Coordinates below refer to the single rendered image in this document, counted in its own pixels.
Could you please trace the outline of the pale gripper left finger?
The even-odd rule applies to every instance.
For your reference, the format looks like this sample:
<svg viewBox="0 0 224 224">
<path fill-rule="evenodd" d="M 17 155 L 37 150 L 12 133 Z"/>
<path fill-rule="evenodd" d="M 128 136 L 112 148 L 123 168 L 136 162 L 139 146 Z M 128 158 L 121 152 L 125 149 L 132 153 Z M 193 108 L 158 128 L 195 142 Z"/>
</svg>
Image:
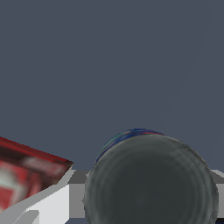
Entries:
<svg viewBox="0 0 224 224">
<path fill-rule="evenodd" d="M 0 224 L 66 224 L 70 218 L 84 218 L 88 175 L 89 171 L 67 171 L 57 185 L 51 185 L 0 213 Z"/>
</svg>

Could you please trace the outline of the red printed box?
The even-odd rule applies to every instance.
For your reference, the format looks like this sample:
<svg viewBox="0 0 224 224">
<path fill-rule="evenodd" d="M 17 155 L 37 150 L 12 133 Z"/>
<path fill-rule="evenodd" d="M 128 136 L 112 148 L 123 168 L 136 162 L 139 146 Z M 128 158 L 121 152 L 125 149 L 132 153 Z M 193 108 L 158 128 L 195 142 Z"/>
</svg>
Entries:
<svg viewBox="0 0 224 224">
<path fill-rule="evenodd" d="M 59 183 L 73 162 L 0 137 L 0 213 Z"/>
</svg>

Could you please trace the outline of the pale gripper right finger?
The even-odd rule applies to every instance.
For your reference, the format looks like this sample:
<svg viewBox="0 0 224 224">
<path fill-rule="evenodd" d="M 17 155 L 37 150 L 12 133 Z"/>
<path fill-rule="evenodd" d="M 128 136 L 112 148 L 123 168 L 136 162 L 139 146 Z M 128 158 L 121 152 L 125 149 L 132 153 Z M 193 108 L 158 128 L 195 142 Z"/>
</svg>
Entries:
<svg viewBox="0 0 224 224">
<path fill-rule="evenodd" d="M 224 218 L 224 172 L 212 170 L 213 179 L 219 192 L 219 218 Z"/>
</svg>

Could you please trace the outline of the grey-topped blue can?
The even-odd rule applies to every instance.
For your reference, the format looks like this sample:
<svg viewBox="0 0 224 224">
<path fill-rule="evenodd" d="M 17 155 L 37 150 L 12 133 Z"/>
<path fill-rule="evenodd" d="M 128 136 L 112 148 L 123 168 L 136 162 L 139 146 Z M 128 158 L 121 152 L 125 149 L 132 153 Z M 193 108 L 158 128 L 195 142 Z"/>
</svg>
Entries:
<svg viewBox="0 0 224 224">
<path fill-rule="evenodd" d="M 101 149 L 85 184 L 84 208 L 88 224 L 215 224 L 219 193 L 190 146 L 133 129 Z"/>
</svg>

